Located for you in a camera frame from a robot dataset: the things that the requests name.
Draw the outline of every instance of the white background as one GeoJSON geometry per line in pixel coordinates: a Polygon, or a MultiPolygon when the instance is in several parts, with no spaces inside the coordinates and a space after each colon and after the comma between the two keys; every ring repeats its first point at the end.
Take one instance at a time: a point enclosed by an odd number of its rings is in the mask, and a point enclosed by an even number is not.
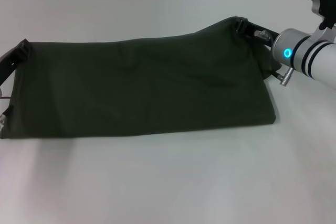
{"type": "MultiPolygon", "coordinates": [[[[0,0],[0,53],[24,38],[173,36],[231,16],[312,33],[321,19],[310,9],[309,0],[0,0]]],[[[274,125],[0,141],[0,223],[335,223],[336,91],[300,73],[286,88],[266,82],[274,125]]]]}

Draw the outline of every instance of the dark green fabric bag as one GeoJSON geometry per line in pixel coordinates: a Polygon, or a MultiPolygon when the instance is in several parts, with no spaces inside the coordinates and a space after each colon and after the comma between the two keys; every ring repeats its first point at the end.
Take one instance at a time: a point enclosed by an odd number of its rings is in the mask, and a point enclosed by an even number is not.
{"type": "Polygon", "coordinates": [[[130,136],[272,124],[263,80],[280,64],[229,18],[199,32],[32,43],[1,138],[130,136]]]}

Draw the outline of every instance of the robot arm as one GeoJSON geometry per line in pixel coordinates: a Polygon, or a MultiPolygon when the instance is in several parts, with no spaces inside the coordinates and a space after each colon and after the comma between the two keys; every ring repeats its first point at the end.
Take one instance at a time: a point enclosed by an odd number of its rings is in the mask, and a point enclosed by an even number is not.
{"type": "Polygon", "coordinates": [[[273,42],[274,32],[256,27],[250,36],[264,39],[265,45],[271,43],[272,56],[289,67],[284,76],[275,75],[281,85],[286,86],[296,70],[336,90],[336,44],[333,43],[336,37],[336,0],[312,0],[312,3],[312,11],[323,17],[323,22],[312,35],[290,28],[273,42]]]}

